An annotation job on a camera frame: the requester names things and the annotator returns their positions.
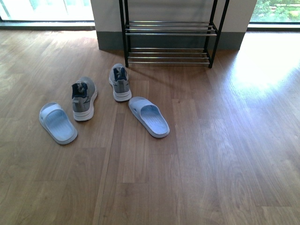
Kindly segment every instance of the light blue slide sandal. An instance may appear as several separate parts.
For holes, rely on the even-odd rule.
[[[143,97],[133,97],[128,105],[133,115],[153,137],[162,138],[170,133],[169,126],[159,108],[149,100]]]
[[[77,130],[65,111],[55,102],[43,106],[39,121],[58,144],[69,144],[77,137]]]

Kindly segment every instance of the window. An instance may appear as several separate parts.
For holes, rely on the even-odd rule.
[[[299,23],[300,0],[258,0],[250,22]]]
[[[4,21],[93,21],[90,0],[0,0]]]

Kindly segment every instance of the gray sneaker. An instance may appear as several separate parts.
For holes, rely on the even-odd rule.
[[[128,74],[122,64],[118,63],[112,67],[109,83],[113,87],[113,97],[116,101],[124,102],[131,99]]]
[[[88,77],[80,78],[72,85],[73,115],[76,121],[89,120],[94,115],[94,100],[98,95],[94,82]]]

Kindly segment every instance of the metal shoe rack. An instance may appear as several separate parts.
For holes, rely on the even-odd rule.
[[[229,0],[224,0],[219,28],[214,24],[218,0],[213,1],[210,20],[207,22],[177,21],[131,21],[128,14],[128,0],[119,0],[120,16],[124,46],[125,65],[129,63],[152,64],[203,64],[212,68],[218,42],[226,16]],[[203,48],[144,48],[131,47],[132,36],[204,36]],[[209,41],[214,37],[211,54]]]

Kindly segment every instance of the gray baseboard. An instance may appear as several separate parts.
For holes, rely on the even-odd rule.
[[[222,32],[218,49],[238,50],[245,32]],[[100,50],[123,50],[122,32],[97,31]],[[215,37],[210,37],[209,49],[213,48]],[[131,47],[149,48],[203,48],[205,37],[187,36],[132,36]]]

